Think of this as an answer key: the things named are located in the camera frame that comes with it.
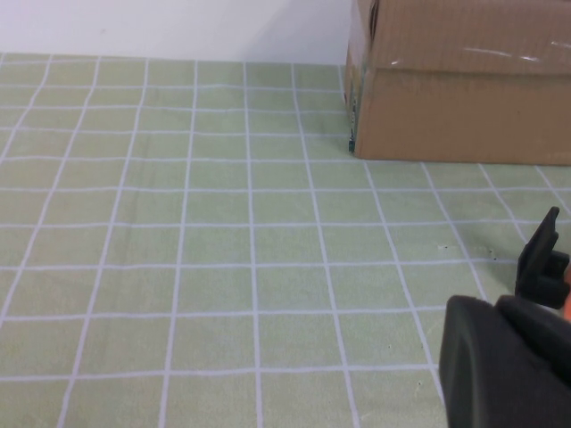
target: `white grid line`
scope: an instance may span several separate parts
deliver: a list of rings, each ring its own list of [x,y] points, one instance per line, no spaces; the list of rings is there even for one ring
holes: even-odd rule
[[[490,263],[498,265],[515,265],[517,262],[513,259],[470,259],[473,263]],[[448,259],[448,260],[424,260],[424,261],[401,261],[403,266],[441,266],[441,265],[455,265],[467,263],[466,259]],[[393,266],[394,261],[363,261],[363,262],[339,262],[330,261],[327,263],[331,267],[346,267],[346,268],[358,268],[358,267],[371,267],[371,266]],[[58,270],[94,270],[97,269],[99,265],[48,265],[48,266],[26,266],[24,271],[33,272],[49,272]],[[114,270],[130,270],[130,269],[142,269],[142,268],[175,268],[177,265],[175,263],[145,263],[145,264],[134,264],[134,265],[103,265],[104,269],[114,269]],[[258,268],[322,268],[325,265],[323,263],[257,263]],[[231,269],[231,268],[248,268],[249,263],[211,263],[211,264],[184,264],[182,265],[184,269]],[[19,268],[17,266],[0,266],[0,271],[17,271]]]
[[[262,316],[297,316],[297,315],[391,315],[391,314],[408,314],[414,310],[418,312],[438,312],[445,311],[445,306],[422,306],[413,308],[389,308],[389,309],[338,309],[334,312],[332,309],[276,309],[276,310],[238,310],[223,312],[177,312],[175,318],[213,318],[213,317],[254,317]],[[31,322],[49,322],[49,321],[75,321],[85,320],[86,314],[67,314],[67,315],[8,315],[5,318],[7,322],[14,323],[31,323]],[[167,312],[98,312],[91,314],[91,319],[156,319],[168,318],[172,319],[172,314]]]
[[[26,156],[10,156],[5,161],[57,161],[61,156],[49,155],[26,155]],[[70,157],[70,161],[83,161],[83,162],[105,162],[105,161],[124,161],[125,156],[109,156],[109,157]],[[186,162],[184,158],[141,158],[133,156],[133,161],[139,162],[157,162],[157,163],[183,163]],[[247,159],[221,159],[221,158],[193,158],[192,162],[211,162],[211,163],[230,163],[230,164],[247,164]],[[303,160],[295,159],[252,159],[251,163],[286,163],[286,164],[300,164],[304,165]],[[310,160],[310,163],[360,163],[355,159],[335,159],[335,160]]]
[[[387,223],[371,223],[371,222],[363,222],[363,223],[350,223],[350,222],[307,222],[307,223],[256,223],[252,225],[254,228],[268,228],[268,227],[315,227],[318,225],[322,225],[325,227],[382,227],[382,226],[389,226],[389,227],[411,227],[411,226],[445,226],[449,224],[453,225],[538,225],[540,221],[534,220],[511,220],[511,219],[494,219],[494,220],[453,220],[451,222],[448,221],[411,221],[411,222],[387,222]],[[571,224],[571,219],[564,219],[558,222],[562,225]],[[40,226],[40,229],[81,229],[81,228],[90,228],[90,227],[102,227],[102,226],[109,226],[110,223],[106,221],[102,222],[95,222],[95,223],[53,223],[53,224],[43,224]],[[125,223],[117,221],[112,223],[112,226],[118,227],[129,227],[131,229],[152,229],[152,228],[174,228],[179,227],[178,223]],[[185,223],[184,227],[209,227],[209,228],[246,228],[249,227],[248,223]],[[34,228],[36,225],[34,224],[18,224],[18,223],[3,223],[0,224],[0,228],[12,228],[12,229],[27,229],[27,228]]]
[[[15,88],[34,88],[37,85],[25,84],[25,83],[0,83],[0,88],[2,87],[15,87]],[[88,85],[45,85],[47,89],[89,89],[91,86]],[[215,89],[215,88],[228,88],[228,89],[244,89],[242,85],[228,85],[225,83],[216,84],[200,84],[198,86],[192,85],[147,85],[147,88],[156,89],[195,89],[199,91],[201,89]],[[140,85],[97,85],[97,89],[143,89]],[[269,92],[293,92],[291,87],[271,87],[271,86],[247,86],[248,91],[269,91]],[[302,87],[295,89],[297,92],[308,93],[308,94],[339,94],[339,91],[334,89],[314,89],[310,87]]]
[[[23,105],[2,105],[0,104],[1,110],[20,110],[24,108]],[[136,110],[137,106],[134,104],[92,104],[87,106],[88,110]],[[63,110],[63,111],[75,111],[82,110],[79,105],[34,105],[32,110]],[[200,113],[229,113],[229,112],[245,112],[242,108],[231,108],[231,109],[203,109],[195,107],[176,107],[168,105],[144,105],[143,110],[160,110],[160,111],[187,111],[187,112],[200,112]],[[275,114],[290,114],[294,115],[293,110],[260,110],[260,109],[248,109],[250,112],[254,113],[275,113]],[[340,114],[345,115],[345,111],[342,110],[302,110],[302,114]]]
[[[492,179],[490,178],[490,175],[488,174],[488,171],[485,170],[484,165],[482,165],[481,163],[478,164],[478,167],[480,168],[480,170],[482,171],[482,174],[484,175],[486,181],[488,182],[488,184],[490,185],[490,187],[493,189],[494,194],[496,195],[496,198],[498,198],[498,200],[500,201],[501,205],[503,206],[503,208],[508,212],[509,218],[511,218],[511,223],[514,225],[514,227],[517,230],[517,233],[519,234],[519,236],[521,237],[522,241],[524,243],[527,243],[527,239],[525,238],[525,234],[524,232],[521,230],[521,227],[519,226],[519,222],[517,221],[516,216],[514,215],[514,212],[511,210],[511,208],[509,207],[508,203],[506,202],[505,199],[503,199],[503,196],[501,196],[500,192],[498,192],[498,189],[495,188],[494,183],[492,181]]]
[[[12,131],[14,127],[0,127],[0,131]],[[73,129],[68,128],[32,128],[32,127],[19,127],[19,131],[37,131],[37,132],[63,132],[63,133],[71,133]],[[81,129],[78,131],[78,134],[90,134],[90,135],[109,135],[109,136],[127,136],[131,135],[133,130],[126,130],[126,131],[113,131],[113,130],[95,130],[95,129]],[[163,134],[170,134],[170,135],[185,135],[188,134],[188,131],[179,131],[174,129],[156,129],[156,130],[138,130],[137,135],[163,135]],[[195,131],[194,134],[196,136],[243,136],[246,137],[244,132],[198,132]],[[289,133],[277,133],[277,132],[251,132],[250,136],[276,136],[276,137],[300,137],[299,134],[289,134]],[[348,134],[313,134],[313,133],[306,133],[305,136],[307,137],[315,137],[315,138],[346,138]]]
[[[97,77],[98,77],[98,71],[99,71],[98,64],[99,64],[99,62],[97,63],[97,66],[95,68],[93,89],[95,89],[95,83],[96,83]],[[148,78],[149,78],[149,61],[146,60],[145,61],[145,83],[148,82]],[[139,104],[139,108],[137,109],[137,114],[135,116],[135,123],[133,126],[134,130],[136,130],[138,127],[139,116],[140,116],[140,112],[141,112],[140,107],[143,105],[144,99],[145,99],[145,89],[143,89],[143,91],[141,93],[141,101]],[[129,142],[129,146],[128,146],[128,157],[133,152],[133,146],[135,145],[135,138],[136,138],[136,132],[133,131],[132,136],[131,136],[131,141]],[[71,391],[73,390],[73,385],[75,384],[75,379],[76,379],[77,375],[79,374],[79,366],[81,364],[81,357],[83,355],[83,349],[84,349],[86,338],[87,338],[87,330],[89,329],[89,318],[90,318],[91,314],[93,313],[93,308],[95,306],[95,300],[97,298],[97,292],[99,291],[99,286],[101,284],[101,277],[103,275],[103,266],[104,266],[105,260],[107,258],[107,251],[109,249],[109,245],[111,243],[112,230],[113,230],[112,225],[115,222],[115,219],[117,217],[117,212],[119,211],[119,203],[120,203],[120,198],[121,198],[121,187],[125,183],[125,179],[127,177],[127,170],[128,170],[128,159],[125,161],[125,165],[123,166],[123,170],[121,172],[119,190],[117,191],[117,194],[115,196],[115,202],[113,204],[112,214],[111,214],[111,221],[110,221],[110,224],[107,228],[107,234],[105,236],[105,242],[103,244],[103,249],[101,252],[101,258],[99,259],[99,266],[97,268],[97,273],[95,275],[95,284],[94,284],[91,296],[89,298],[89,304],[87,306],[86,320],[83,323],[83,327],[81,329],[81,335],[79,336],[78,349],[77,349],[76,357],[75,357],[75,360],[73,363],[73,372],[72,372],[70,381],[68,383],[68,387],[67,387],[67,389],[63,395],[62,411],[61,411],[59,419],[58,419],[57,428],[63,428],[63,426],[65,424],[65,418],[67,415],[68,405],[70,403]]]
[[[446,207],[444,206],[443,201],[440,198],[440,194],[438,193],[438,191],[436,190],[436,187],[434,186],[434,181],[433,181],[432,177],[430,176],[430,172],[428,171],[426,164],[423,162],[423,163],[421,163],[421,166],[425,172],[426,179],[428,180],[428,184],[430,184],[430,188],[433,190],[433,194],[434,194],[434,197],[436,198],[436,202],[438,203],[440,210],[443,212],[443,215],[446,218],[446,222],[450,225],[452,233],[454,234],[454,237],[458,241],[458,245],[460,247],[460,250],[462,251],[462,254],[464,255],[464,258],[468,261],[468,264],[470,266],[470,271],[472,272],[472,276],[474,277],[474,280],[476,281],[476,287],[477,287],[480,295],[482,296],[482,299],[485,301],[488,301],[488,296],[486,295],[484,287],[482,286],[482,282],[480,281],[480,276],[476,271],[476,267],[474,266],[474,263],[472,263],[472,260],[470,258],[470,253],[468,252],[468,249],[466,248],[466,245],[464,244],[464,241],[462,240],[462,237],[460,236],[460,233],[458,232],[458,229],[456,228],[456,224],[452,221],[450,214],[446,210]]]
[[[100,186],[100,187],[61,187],[56,189],[56,192],[61,193],[74,193],[74,192],[103,192],[108,190],[118,190],[119,188],[116,185],[107,185],[107,186]],[[129,190],[134,192],[155,192],[155,193],[183,193],[184,189],[182,187],[173,187],[173,188],[166,188],[166,187],[135,187],[125,185],[122,187],[123,190]],[[44,193],[47,192],[47,187],[2,187],[0,186],[0,192],[30,192],[30,193]],[[510,190],[519,190],[519,191],[541,191],[541,192],[548,192],[550,189],[545,188],[532,188],[532,189],[525,189],[525,188],[516,188],[516,187],[503,187],[497,188],[499,192],[510,191]],[[560,188],[553,188],[554,191],[557,192],[571,192],[571,188],[560,187]],[[299,189],[253,189],[254,193],[310,193],[311,190],[309,188],[299,188]],[[315,193],[369,193],[371,191],[370,188],[318,188],[313,189]],[[400,189],[396,188],[377,188],[379,193],[410,193],[410,192],[422,192],[422,193],[432,193],[432,189]],[[248,193],[248,189],[219,189],[219,188],[195,188],[189,189],[189,193]],[[459,188],[446,188],[446,189],[436,189],[438,193],[492,193],[492,188],[485,188],[485,189],[463,189]],[[490,218],[486,221],[496,221],[497,219]],[[526,221],[534,222],[533,220],[518,220],[518,222],[525,223]]]
[[[29,107],[20,116],[18,124],[21,124],[22,121],[25,119],[26,115],[28,114],[29,108],[34,102],[34,99],[35,99],[34,97],[39,93],[42,85],[46,82],[47,76],[49,75],[49,72],[50,72],[50,62],[48,61],[46,64],[46,69],[44,70],[44,76],[43,76],[42,82],[37,87],[37,91],[34,93],[34,95],[32,95],[32,98],[29,101]],[[10,137],[8,138],[8,142],[6,143],[6,146],[3,149],[2,154],[0,154],[0,166],[2,165],[2,162],[5,158],[5,155],[8,153],[8,151],[10,150],[10,148],[12,146],[14,136],[15,136],[15,131],[13,131],[10,134]],[[70,138],[70,141],[68,142],[68,147],[66,149],[67,154],[69,154],[71,145],[73,144],[73,138],[74,137],[75,137],[75,135],[72,135]],[[39,219],[37,221],[37,224],[34,226],[34,228],[32,230],[32,234],[29,238],[28,245],[26,247],[26,251],[24,252],[24,255],[21,259],[20,265],[18,266],[18,268],[16,270],[16,275],[15,275],[14,279],[12,280],[10,288],[8,289],[8,293],[6,294],[6,298],[4,300],[4,305],[2,306],[2,311],[0,312],[0,329],[2,328],[2,325],[4,324],[4,317],[8,313],[8,308],[10,307],[10,304],[12,302],[12,297],[13,297],[14,292],[16,290],[16,286],[17,286],[18,282],[20,281],[21,275],[23,273],[23,269],[26,266],[26,263],[28,262],[29,255],[32,252],[32,247],[34,246],[34,242],[36,241],[36,236],[39,233],[39,227],[42,225],[42,223],[44,222],[44,218],[46,217],[47,207],[49,205],[51,197],[54,194],[54,190],[57,187],[57,183],[59,181],[60,175],[62,174],[64,164],[65,164],[65,159],[62,160],[60,167],[58,168],[57,174],[55,176],[54,182],[52,183],[51,189],[47,193],[46,199],[44,200],[44,204],[42,206],[42,210],[40,211],[40,214],[39,214]]]
[[[335,335],[337,337],[337,344],[339,346],[339,354],[340,354],[341,363],[343,366],[343,376],[345,379],[345,386],[347,388],[347,396],[348,396],[348,400],[349,400],[349,407],[351,409],[351,414],[352,414],[352,424],[353,424],[353,428],[360,428],[360,416],[359,416],[359,411],[357,409],[357,405],[355,404],[355,398],[353,396],[351,374],[350,374],[349,368],[348,368],[349,364],[347,362],[347,356],[345,353],[345,345],[343,342],[343,334],[341,331],[341,324],[339,323],[339,316],[337,315],[337,303],[335,300],[335,290],[333,288],[333,281],[331,280],[331,272],[329,270],[329,264],[328,264],[328,258],[327,258],[327,248],[325,245],[325,239],[323,237],[323,229],[322,229],[321,224],[320,224],[321,220],[320,220],[320,215],[319,215],[318,198],[317,198],[316,193],[314,192],[313,178],[311,176],[311,166],[309,163],[310,157],[308,156],[308,153],[307,153],[307,144],[305,142],[305,134],[303,133],[302,115],[299,112],[299,103],[298,103],[298,99],[297,99],[297,92],[295,91],[297,86],[295,84],[295,68],[294,68],[293,64],[291,66],[291,74],[292,74],[292,87],[294,88],[294,106],[295,106],[295,110],[297,111],[297,126],[298,126],[298,128],[300,130],[300,134],[302,136],[303,158],[306,160],[305,165],[306,165],[307,176],[308,176],[308,181],[309,181],[310,190],[311,190],[310,194],[311,194],[311,200],[313,203],[313,211],[315,214],[315,219],[318,222],[319,247],[321,249],[321,258],[323,259],[323,264],[325,265],[327,290],[329,293],[329,303],[331,305],[331,309],[334,311],[333,319],[334,319],[334,324],[335,324]]]
[[[259,371],[265,375],[283,375],[283,374],[310,374],[310,373],[329,373],[342,372],[348,369],[350,372],[398,372],[398,371],[420,371],[433,370],[436,366],[428,364],[403,364],[393,366],[311,366],[311,367],[262,367]],[[229,375],[253,375],[256,373],[255,367],[235,368],[227,370],[171,370],[165,374],[163,370],[152,370],[146,372],[124,372],[124,373],[108,373],[108,374],[78,374],[75,379],[81,381],[95,381],[107,379],[128,379],[133,377],[150,377],[150,376],[229,376]],[[7,382],[54,382],[69,381],[71,378],[68,374],[39,374],[39,375],[22,375],[22,376],[0,376],[0,383]]]
[[[47,76],[50,73],[50,64],[51,63],[48,61],[46,64],[46,69],[44,70],[44,76],[42,77],[42,81],[40,82],[39,85],[36,86],[36,88],[37,88],[36,92],[34,92],[34,94],[29,99],[28,106],[22,106],[21,107],[23,109],[23,112],[20,115],[20,118],[18,119],[16,124],[13,127],[8,127],[6,129],[6,130],[11,131],[11,132],[10,132],[10,136],[8,137],[8,141],[6,142],[6,146],[2,150],[2,153],[0,154],[0,164],[2,164],[2,162],[4,161],[4,158],[6,157],[7,153],[10,151],[10,148],[12,147],[13,140],[16,137],[16,132],[21,127],[21,124],[24,122],[24,119],[26,119],[26,116],[28,115],[28,113],[32,110],[32,108],[34,106],[34,102],[36,101],[37,95],[40,93],[40,91],[42,90],[42,88],[46,84]]]
[[[196,83],[198,79],[198,63],[194,63],[194,82]],[[193,94],[193,107],[196,106],[197,91]],[[164,428],[167,423],[167,406],[169,401],[169,385],[170,376],[169,372],[172,366],[172,352],[175,343],[175,333],[177,328],[177,311],[178,311],[178,294],[180,292],[180,276],[182,270],[182,259],[185,249],[185,235],[186,235],[186,207],[188,201],[188,186],[190,182],[190,169],[191,169],[191,159],[193,152],[193,137],[194,137],[194,112],[191,117],[190,122],[190,137],[188,140],[188,151],[186,153],[186,172],[185,172],[185,191],[183,193],[182,210],[180,214],[180,225],[178,231],[178,248],[177,248],[177,267],[175,270],[175,283],[174,290],[172,293],[172,306],[170,308],[170,326],[169,326],[169,339],[167,341],[167,352],[164,361],[164,371],[165,375],[162,380],[162,392],[161,392],[161,407],[159,411],[159,428]]]
[[[365,170],[367,171],[367,179],[368,179],[368,182],[371,186],[371,192],[373,192],[373,196],[375,197],[375,205],[377,206],[378,216],[380,217],[381,222],[383,222],[385,224],[386,239],[389,242],[389,246],[391,247],[391,253],[393,254],[394,264],[396,266],[397,273],[399,275],[399,279],[401,280],[402,292],[404,293],[404,296],[407,300],[407,303],[409,304],[410,313],[412,314],[414,324],[417,328],[418,338],[420,339],[420,342],[422,343],[422,348],[423,348],[423,351],[425,352],[426,361],[428,362],[428,364],[430,366],[434,366],[434,362],[432,360],[432,354],[430,352],[430,348],[428,347],[428,339],[426,338],[424,329],[422,328],[422,324],[420,322],[420,317],[418,316],[417,308],[415,307],[412,296],[410,295],[409,286],[408,286],[407,280],[404,276],[404,271],[402,270],[402,265],[401,265],[401,262],[399,259],[399,253],[396,250],[396,245],[395,245],[393,237],[391,235],[391,230],[386,225],[386,218],[385,218],[385,214],[383,212],[383,207],[381,206],[381,201],[378,197],[377,192],[375,192],[375,185],[373,182],[373,177],[371,176],[371,173],[368,169],[367,164],[365,164]],[[440,384],[440,380],[438,378],[438,374],[436,373],[436,370],[431,369],[430,374],[433,377],[434,386],[435,386],[436,390],[438,391],[438,395],[440,397],[440,400],[442,402],[444,402],[442,385]]]
[[[571,209],[569,208],[569,206],[566,204],[566,202],[563,200],[563,198],[561,197],[561,195],[559,194],[558,190],[551,184],[551,181],[547,178],[547,176],[545,175],[545,173],[542,171],[541,168],[539,167],[535,167],[535,169],[537,170],[537,172],[539,173],[540,176],[542,176],[543,181],[545,182],[545,184],[550,188],[550,190],[553,192],[553,194],[555,194],[555,197],[559,200],[559,202],[561,203],[561,206],[563,207],[563,209],[566,211],[567,214],[571,215]]]
[[[260,320],[258,315],[258,269],[256,267],[256,245],[254,235],[254,217],[253,217],[253,192],[252,192],[252,148],[250,141],[250,118],[248,109],[248,91],[246,89],[246,82],[248,81],[247,67],[243,64],[244,72],[244,110],[245,110],[245,131],[246,131],[246,159],[248,168],[248,219],[250,228],[250,276],[252,281],[252,312],[253,312],[253,350],[254,350],[254,365],[256,368],[255,382],[256,382],[256,426],[263,428],[264,415],[263,415],[263,397],[261,394],[261,346],[260,346]]]

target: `brown cardboard box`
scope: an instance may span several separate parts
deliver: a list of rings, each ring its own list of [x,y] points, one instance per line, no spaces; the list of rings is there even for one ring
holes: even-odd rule
[[[571,165],[571,2],[352,1],[356,156]]]

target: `black plastic object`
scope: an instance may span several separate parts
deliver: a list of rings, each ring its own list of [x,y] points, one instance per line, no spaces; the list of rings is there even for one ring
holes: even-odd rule
[[[571,324],[513,296],[449,299],[440,379],[449,428],[571,427]]]
[[[516,296],[549,308],[561,309],[569,294],[564,274],[569,255],[554,251],[559,238],[555,221],[559,208],[552,207],[525,246],[517,263]]]

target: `green checkered tablecloth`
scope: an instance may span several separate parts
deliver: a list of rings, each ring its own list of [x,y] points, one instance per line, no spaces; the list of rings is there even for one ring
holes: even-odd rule
[[[444,305],[571,171],[357,160],[341,76],[1,56],[0,426],[445,426]]]

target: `white wall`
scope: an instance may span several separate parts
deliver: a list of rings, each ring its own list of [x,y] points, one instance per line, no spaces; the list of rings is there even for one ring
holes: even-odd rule
[[[342,63],[351,0],[0,0],[0,52]]]

